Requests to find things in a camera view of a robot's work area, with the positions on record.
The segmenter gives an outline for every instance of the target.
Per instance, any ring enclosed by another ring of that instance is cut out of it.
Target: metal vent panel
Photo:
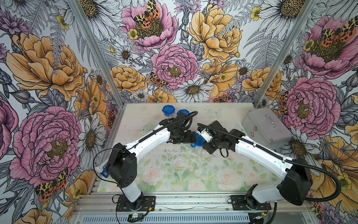
[[[118,214],[121,224],[127,222],[128,214]],[[248,223],[247,213],[191,213],[191,214],[148,214],[138,223]],[[116,215],[84,215],[81,224],[118,224]]]

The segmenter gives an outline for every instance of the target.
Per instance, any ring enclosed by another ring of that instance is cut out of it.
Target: black mounting plate
[[[155,208],[155,196],[143,196],[143,202],[142,205],[139,207],[139,209],[135,211],[143,211],[144,213],[147,212],[150,208],[152,208],[150,211],[154,211]],[[121,195],[118,199],[116,211],[134,211],[130,209],[130,206],[128,204],[128,199]]]
[[[234,211],[243,211],[243,210],[251,210],[251,211],[255,211],[255,210],[271,210],[271,205],[269,202],[265,202],[263,204],[258,204],[257,209],[250,209],[249,207],[247,207],[247,203],[245,200],[245,195],[231,195],[231,204],[232,204],[232,209]]]

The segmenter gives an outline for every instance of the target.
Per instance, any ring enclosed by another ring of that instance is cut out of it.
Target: table surface
[[[133,142],[153,130],[165,119],[161,103],[127,104],[114,144]],[[241,122],[252,103],[174,103],[175,112],[198,111],[190,130],[197,123],[217,120],[227,131],[245,132]],[[278,181],[278,177],[248,157],[229,151],[224,158],[219,150],[212,155],[201,148],[194,153],[190,144],[163,143],[138,161],[135,181],[142,192],[153,191],[247,191],[253,184]],[[113,183],[101,181],[98,192],[120,191]]]

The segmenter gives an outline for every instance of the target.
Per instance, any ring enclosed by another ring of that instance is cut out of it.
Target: blue lid
[[[197,141],[195,142],[195,145],[197,146],[203,146],[205,139],[199,135],[198,133],[195,135],[195,137],[197,138]]]
[[[185,113],[186,115],[189,114],[189,111],[187,111],[187,110],[179,110],[179,111],[176,113],[176,115],[179,115],[180,112],[183,112],[183,113]]]
[[[170,116],[175,112],[175,108],[172,105],[166,105],[163,107],[162,111],[166,116]]]

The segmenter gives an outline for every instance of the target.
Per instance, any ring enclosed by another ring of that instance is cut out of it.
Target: blue-lidded container
[[[176,113],[176,115],[178,116],[178,115],[180,114],[180,112],[183,112],[183,113],[185,113],[186,115],[189,114],[189,111],[187,111],[187,110],[179,110],[179,111]]]
[[[198,133],[195,135],[195,137],[197,138],[197,141],[195,143],[190,144],[190,146],[192,147],[193,153],[195,153],[196,155],[200,155],[204,150],[203,144],[205,142],[205,139]]]
[[[172,118],[174,116],[175,108],[172,105],[166,105],[163,107],[162,111],[165,116]]]

